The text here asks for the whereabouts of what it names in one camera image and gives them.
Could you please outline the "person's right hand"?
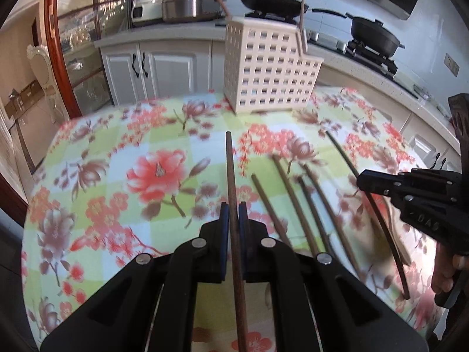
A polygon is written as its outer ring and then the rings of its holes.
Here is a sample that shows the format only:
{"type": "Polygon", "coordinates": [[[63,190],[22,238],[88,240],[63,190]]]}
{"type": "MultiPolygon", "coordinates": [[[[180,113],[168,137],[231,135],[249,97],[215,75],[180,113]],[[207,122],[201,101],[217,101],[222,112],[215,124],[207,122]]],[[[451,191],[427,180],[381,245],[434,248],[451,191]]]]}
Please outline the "person's right hand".
{"type": "Polygon", "coordinates": [[[468,271],[468,257],[454,254],[438,243],[431,283],[434,293],[449,292],[453,286],[452,278],[457,271],[468,271]]]}

